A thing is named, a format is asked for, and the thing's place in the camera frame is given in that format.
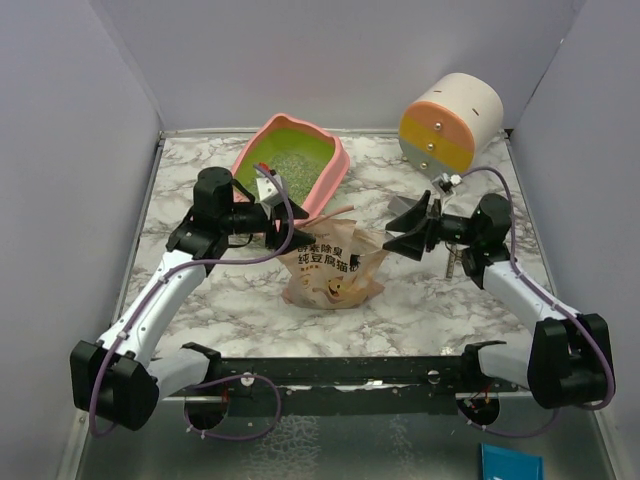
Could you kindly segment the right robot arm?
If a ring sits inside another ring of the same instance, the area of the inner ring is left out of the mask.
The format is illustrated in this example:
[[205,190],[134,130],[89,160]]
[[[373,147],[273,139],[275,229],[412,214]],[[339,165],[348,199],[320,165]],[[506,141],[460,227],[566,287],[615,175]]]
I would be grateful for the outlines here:
[[469,345],[461,383],[481,391],[494,379],[529,390],[545,409],[602,408],[615,393],[609,330],[598,314],[584,314],[550,295],[506,245],[512,227],[508,199],[484,195],[470,217],[445,214],[429,192],[385,229],[384,250],[419,261],[438,244],[461,247],[465,275],[499,300],[532,335],[526,347],[503,341]]

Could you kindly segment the peach cat litter bag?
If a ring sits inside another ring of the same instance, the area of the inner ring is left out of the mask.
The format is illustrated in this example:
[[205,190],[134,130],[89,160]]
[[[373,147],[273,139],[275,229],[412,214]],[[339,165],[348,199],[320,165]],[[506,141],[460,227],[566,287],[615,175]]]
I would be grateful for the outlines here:
[[385,233],[362,229],[344,215],[352,205],[302,221],[315,242],[279,257],[289,271],[283,300],[301,308],[357,308],[384,291],[376,275],[387,256]]

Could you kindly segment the grey metal scoop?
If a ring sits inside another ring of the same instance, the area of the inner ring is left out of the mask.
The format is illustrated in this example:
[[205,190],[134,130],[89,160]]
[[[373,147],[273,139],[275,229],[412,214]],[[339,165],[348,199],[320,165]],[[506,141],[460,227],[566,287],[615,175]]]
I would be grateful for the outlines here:
[[394,196],[387,205],[388,210],[395,216],[400,216],[410,210],[417,201],[404,196]]

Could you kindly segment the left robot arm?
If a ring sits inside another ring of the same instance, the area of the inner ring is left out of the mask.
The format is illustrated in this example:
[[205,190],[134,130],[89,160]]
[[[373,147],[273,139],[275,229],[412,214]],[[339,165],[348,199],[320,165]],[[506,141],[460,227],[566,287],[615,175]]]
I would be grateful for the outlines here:
[[147,285],[98,340],[81,341],[72,350],[73,400],[87,413],[93,436],[110,432],[99,428],[99,420],[136,431],[160,400],[191,387],[202,395],[218,388],[218,353],[197,344],[160,360],[153,353],[185,300],[215,266],[229,264],[224,254],[230,237],[262,235],[271,251],[262,262],[313,243],[311,235],[295,226],[309,215],[290,198],[279,172],[264,164],[254,168],[258,193],[243,201],[234,198],[242,186],[230,170],[201,170],[192,206],[169,235]]

